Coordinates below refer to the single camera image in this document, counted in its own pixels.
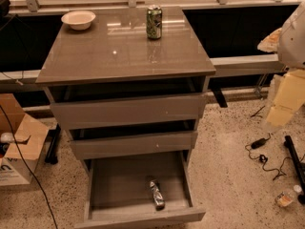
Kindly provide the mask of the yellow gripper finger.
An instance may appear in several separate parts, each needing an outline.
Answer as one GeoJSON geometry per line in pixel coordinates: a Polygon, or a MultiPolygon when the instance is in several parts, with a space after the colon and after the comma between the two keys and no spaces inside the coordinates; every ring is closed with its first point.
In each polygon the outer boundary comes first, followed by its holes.
{"type": "Polygon", "coordinates": [[[292,70],[283,76],[275,75],[268,94],[265,122],[270,128],[286,125],[305,104],[305,71],[292,70]]]}
{"type": "Polygon", "coordinates": [[[259,42],[257,48],[263,52],[277,52],[279,36],[282,29],[278,28],[259,42]]]}

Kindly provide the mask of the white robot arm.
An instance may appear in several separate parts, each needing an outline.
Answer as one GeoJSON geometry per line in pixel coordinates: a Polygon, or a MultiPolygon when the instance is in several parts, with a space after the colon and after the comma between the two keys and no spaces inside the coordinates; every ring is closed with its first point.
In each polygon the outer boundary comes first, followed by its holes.
{"type": "Polygon", "coordinates": [[[305,103],[305,2],[301,2],[281,28],[265,37],[257,48],[276,52],[289,70],[275,81],[275,93],[266,123],[275,128],[286,125],[305,103]]]}

